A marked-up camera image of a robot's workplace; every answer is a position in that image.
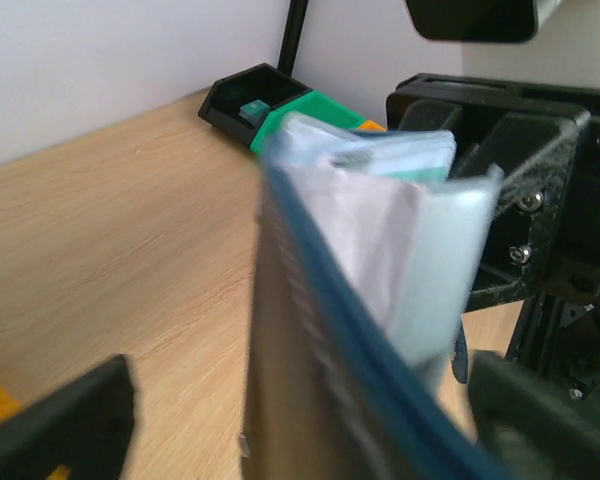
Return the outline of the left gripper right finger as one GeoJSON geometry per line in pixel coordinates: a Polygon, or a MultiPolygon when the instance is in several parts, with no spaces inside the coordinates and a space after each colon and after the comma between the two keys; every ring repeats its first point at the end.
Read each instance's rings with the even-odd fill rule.
{"type": "Polygon", "coordinates": [[[478,440],[516,479],[600,479],[600,411],[491,351],[474,354],[478,440]]]}

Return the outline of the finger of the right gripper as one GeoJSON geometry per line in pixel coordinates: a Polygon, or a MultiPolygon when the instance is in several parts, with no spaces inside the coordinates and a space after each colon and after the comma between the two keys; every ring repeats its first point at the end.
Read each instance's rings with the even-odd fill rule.
{"type": "Polygon", "coordinates": [[[420,99],[407,107],[399,130],[454,132],[462,119],[461,105],[435,99],[420,99]]]}

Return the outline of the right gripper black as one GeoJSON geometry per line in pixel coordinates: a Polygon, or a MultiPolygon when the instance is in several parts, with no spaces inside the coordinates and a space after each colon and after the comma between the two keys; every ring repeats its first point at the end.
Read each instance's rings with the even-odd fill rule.
{"type": "Polygon", "coordinates": [[[466,310],[522,309],[506,356],[600,407],[600,89],[419,74],[386,100],[462,106],[454,178],[497,166],[500,195],[466,310]]]}

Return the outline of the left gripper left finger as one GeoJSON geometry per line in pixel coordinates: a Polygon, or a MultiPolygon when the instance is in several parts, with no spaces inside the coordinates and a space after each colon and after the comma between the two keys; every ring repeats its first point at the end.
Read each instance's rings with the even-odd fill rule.
{"type": "Polygon", "coordinates": [[[127,357],[114,355],[0,424],[0,479],[119,479],[135,426],[127,357]]]}

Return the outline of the blue leather card holder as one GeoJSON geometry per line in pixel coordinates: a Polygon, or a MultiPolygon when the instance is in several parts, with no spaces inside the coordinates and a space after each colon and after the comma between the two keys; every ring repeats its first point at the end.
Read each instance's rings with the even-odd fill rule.
{"type": "Polygon", "coordinates": [[[452,133],[287,114],[260,157],[240,435],[246,479],[504,479],[435,400],[503,173],[452,179],[452,133]]]}

